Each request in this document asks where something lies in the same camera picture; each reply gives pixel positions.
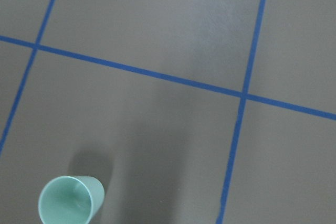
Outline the light green plastic cup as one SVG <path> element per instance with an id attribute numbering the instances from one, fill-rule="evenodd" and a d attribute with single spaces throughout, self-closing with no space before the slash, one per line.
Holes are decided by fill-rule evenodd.
<path id="1" fill-rule="evenodd" d="M 94 177 L 56 177 L 42 189 L 38 213 L 42 223 L 90 223 L 104 195 L 102 183 Z"/>

